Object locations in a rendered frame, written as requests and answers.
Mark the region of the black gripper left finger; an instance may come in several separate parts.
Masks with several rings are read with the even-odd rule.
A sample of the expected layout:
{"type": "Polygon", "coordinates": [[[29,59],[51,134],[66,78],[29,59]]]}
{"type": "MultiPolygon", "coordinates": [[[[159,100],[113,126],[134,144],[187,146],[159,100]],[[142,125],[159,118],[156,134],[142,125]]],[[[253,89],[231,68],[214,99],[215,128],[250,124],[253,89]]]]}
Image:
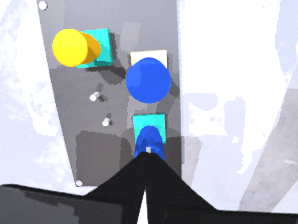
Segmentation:
{"type": "Polygon", "coordinates": [[[141,152],[86,195],[2,184],[0,224],[138,224],[148,167],[141,152]]]}

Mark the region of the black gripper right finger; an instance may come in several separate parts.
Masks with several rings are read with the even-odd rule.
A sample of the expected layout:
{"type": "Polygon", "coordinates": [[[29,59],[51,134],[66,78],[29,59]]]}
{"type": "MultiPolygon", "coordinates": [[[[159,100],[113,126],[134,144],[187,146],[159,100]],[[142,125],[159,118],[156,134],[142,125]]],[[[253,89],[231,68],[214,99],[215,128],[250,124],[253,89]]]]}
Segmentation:
{"type": "Polygon", "coordinates": [[[218,210],[158,154],[149,153],[147,224],[298,224],[298,213],[218,210]]]}

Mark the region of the grey circuit board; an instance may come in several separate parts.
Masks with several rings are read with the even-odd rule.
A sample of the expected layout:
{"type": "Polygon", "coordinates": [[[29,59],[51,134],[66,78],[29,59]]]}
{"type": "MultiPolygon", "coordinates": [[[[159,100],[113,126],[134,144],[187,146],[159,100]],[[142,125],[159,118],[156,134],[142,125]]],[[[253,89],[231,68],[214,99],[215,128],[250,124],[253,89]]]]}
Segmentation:
{"type": "Polygon", "coordinates": [[[36,0],[76,187],[141,152],[182,179],[177,0],[36,0]]]}

